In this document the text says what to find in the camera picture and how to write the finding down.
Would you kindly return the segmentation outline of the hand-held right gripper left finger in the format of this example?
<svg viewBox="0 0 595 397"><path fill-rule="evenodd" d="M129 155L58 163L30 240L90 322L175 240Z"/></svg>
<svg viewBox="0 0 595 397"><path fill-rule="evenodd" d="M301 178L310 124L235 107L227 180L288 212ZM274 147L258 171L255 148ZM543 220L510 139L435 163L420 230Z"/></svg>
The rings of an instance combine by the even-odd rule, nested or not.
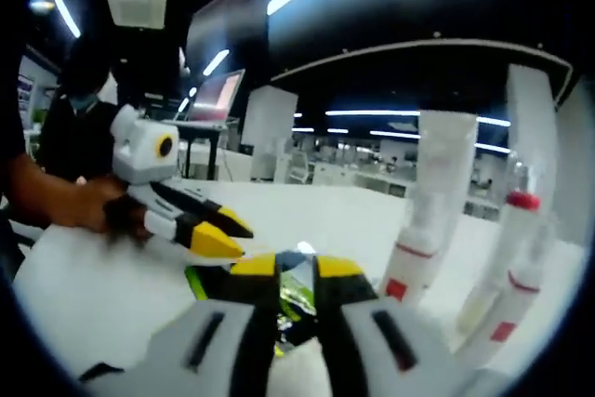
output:
<svg viewBox="0 0 595 397"><path fill-rule="evenodd" d="M128 368L99 363L92 396L263 396L275 355L280 269L273 254L189 266L194 303L155 332Z"/></svg>

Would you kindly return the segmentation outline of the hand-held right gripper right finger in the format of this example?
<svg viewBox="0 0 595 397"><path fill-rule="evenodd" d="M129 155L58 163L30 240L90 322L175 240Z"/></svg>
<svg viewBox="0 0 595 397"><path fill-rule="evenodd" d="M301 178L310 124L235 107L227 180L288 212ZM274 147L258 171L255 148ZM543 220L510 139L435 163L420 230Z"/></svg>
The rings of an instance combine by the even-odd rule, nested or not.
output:
<svg viewBox="0 0 595 397"><path fill-rule="evenodd" d="M416 314L379 296L357 263L317 255L312 278L333 395L462 395L469 371Z"/></svg>

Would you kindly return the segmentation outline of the person's left hand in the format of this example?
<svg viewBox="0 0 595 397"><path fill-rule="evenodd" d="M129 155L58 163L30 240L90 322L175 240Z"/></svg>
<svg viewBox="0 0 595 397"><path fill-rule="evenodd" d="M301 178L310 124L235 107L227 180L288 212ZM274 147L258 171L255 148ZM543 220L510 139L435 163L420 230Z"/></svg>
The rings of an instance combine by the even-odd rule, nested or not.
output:
<svg viewBox="0 0 595 397"><path fill-rule="evenodd" d="M129 236L145 243L152 234L144 226L147 208L125 192L125 184L114 177L75 184L65 206L63 225L79 227L112 238Z"/></svg>

